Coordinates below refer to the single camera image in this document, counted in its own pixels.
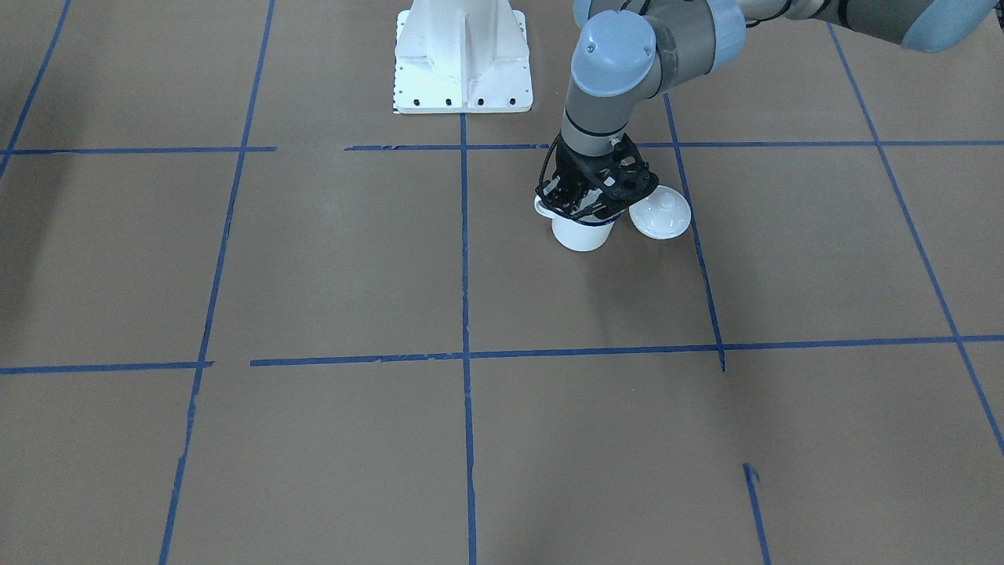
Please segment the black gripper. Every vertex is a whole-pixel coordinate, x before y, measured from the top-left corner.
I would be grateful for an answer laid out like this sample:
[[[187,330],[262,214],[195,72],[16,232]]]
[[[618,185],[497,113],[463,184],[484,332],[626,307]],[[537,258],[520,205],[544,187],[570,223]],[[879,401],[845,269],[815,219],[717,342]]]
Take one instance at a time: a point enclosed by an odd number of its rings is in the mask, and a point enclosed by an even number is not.
[[[660,185],[629,136],[614,142],[603,156],[584,156],[557,136],[548,154],[557,155],[555,171],[546,181],[547,167],[542,166],[537,196],[545,209],[562,218],[618,218]]]

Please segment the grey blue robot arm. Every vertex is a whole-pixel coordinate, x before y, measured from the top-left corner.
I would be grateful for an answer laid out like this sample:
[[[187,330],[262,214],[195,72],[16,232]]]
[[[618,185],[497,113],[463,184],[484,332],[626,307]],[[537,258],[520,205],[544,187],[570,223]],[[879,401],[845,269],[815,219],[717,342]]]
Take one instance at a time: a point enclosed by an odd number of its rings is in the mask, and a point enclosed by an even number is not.
[[[942,53],[980,25],[992,1],[577,1],[555,171],[537,196],[555,216],[615,221],[657,175],[625,133],[639,101],[730,64],[767,21],[819,20],[918,53]]]

